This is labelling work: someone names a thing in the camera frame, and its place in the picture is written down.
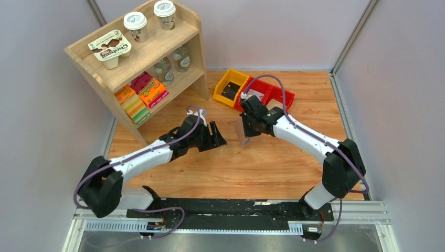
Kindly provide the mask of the beige card holder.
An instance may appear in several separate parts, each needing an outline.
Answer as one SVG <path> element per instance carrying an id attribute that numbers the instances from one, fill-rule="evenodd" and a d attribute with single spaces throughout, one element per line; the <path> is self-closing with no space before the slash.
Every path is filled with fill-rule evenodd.
<path id="1" fill-rule="evenodd" d="M 245 136 L 243 122 L 241 119 L 235 123 L 235 132 L 241 146 L 246 146 L 250 142 L 250 138 Z"/>

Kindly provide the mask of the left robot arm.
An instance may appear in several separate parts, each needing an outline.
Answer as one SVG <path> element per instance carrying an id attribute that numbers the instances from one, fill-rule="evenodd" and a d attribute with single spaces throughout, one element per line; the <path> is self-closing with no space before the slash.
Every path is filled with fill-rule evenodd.
<path id="1" fill-rule="evenodd" d="M 81 198 L 85 208 L 92 210 L 96 217 L 106 217 L 118 207 L 123 185 L 130 179 L 184 156 L 189 149 L 204 152 L 226 144 L 215 121 L 206 122 L 203 116 L 188 115 L 180 126 L 131 154 L 110 160 L 95 157 L 76 187 L 74 198 Z"/>

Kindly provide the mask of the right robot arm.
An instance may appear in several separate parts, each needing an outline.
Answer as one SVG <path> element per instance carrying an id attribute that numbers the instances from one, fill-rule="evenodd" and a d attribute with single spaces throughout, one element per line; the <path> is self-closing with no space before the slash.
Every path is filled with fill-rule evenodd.
<path id="1" fill-rule="evenodd" d="M 329 138 L 301 124 L 282 108 L 268 109 L 256 96 L 242 94 L 240 105 L 245 137 L 268 134 L 286 140 L 322 164 L 321 182 L 300 199 L 303 218 L 314 219 L 322 206 L 335 198 L 344 198 L 363 181 L 366 169 L 353 140 Z"/>

